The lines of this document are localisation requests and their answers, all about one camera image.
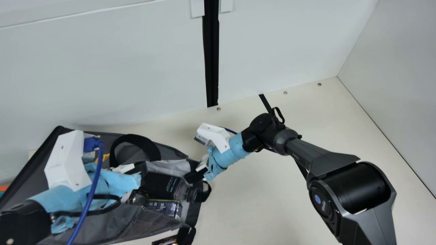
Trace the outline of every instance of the screw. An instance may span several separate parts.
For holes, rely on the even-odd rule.
[[[53,224],[56,222],[56,216],[54,216],[53,214],[50,214],[50,219]]]

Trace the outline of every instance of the white wall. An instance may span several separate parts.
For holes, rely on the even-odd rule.
[[[378,0],[235,0],[219,15],[219,102],[338,74]]]
[[[433,0],[381,0],[338,75],[433,194],[435,12]]]
[[[56,125],[104,130],[206,106],[201,18],[190,0],[108,9],[144,1],[0,3],[0,182]],[[376,1],[236,0],[220,15],[219,102],[335,76]],[[58,17],[25,23],[43,16]]]
[[[144,122],[206,107],[201,18],[153,1],[0,29],[0,182],[57,125]]]

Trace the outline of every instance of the blue logo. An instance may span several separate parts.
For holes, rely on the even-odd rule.
[[[318,204],[321,204],[321,198],[318,195],[315,195],[315,201],[317,201]]]

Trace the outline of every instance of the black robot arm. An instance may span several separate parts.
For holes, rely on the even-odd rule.
[[[292,156],[307,182],[310,200],[327,227],[344,245],[396,244],[392,206],[396,192],[375,165],[355,155],[335,153],[301,140],[284,125],[280,110],[257,116],[242,132],[245,151],[271,148]]]

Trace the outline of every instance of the blue cable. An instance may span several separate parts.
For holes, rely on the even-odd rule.
[[[235,132],[235,131],[233,131],[233,130],[231,130],[231,129],[228,129],[228,128],[225,128],[225,127],[221,127],[221,128],[223,128],[223,129],[225,129],[226,131],[228,131],[228,132],[231,132],[232,134],[238,134],[237,132]],[[264,148],[265,150],[269,150],[270,152],[274,152],[274,153],[277,153],[275,150],[273,150],[273,149],[271,149],[271,148],[269,148],[269,147],[266,147],[266,148]]]
[[[70,239],[67,242],[67,245],[72,245],[77,235],[79,234],[80,228],[82,228],[83,222],[85,221],[86,215],[88,214],[89,207],[91,206],[92,199],[94,198],[95,189],[97,188],[97,183],[100,177],[100,171],[102,169],[103,163],[103,142],[99,141],[99,159],[97,161],[97,168],[94,173],[94,179],[92,180],[91,189],[89,190],[88,199],[86,200],[86,204],[83,207],[82,214],[80,215],[79,221],[77,222],[77,226],[71,234]]]

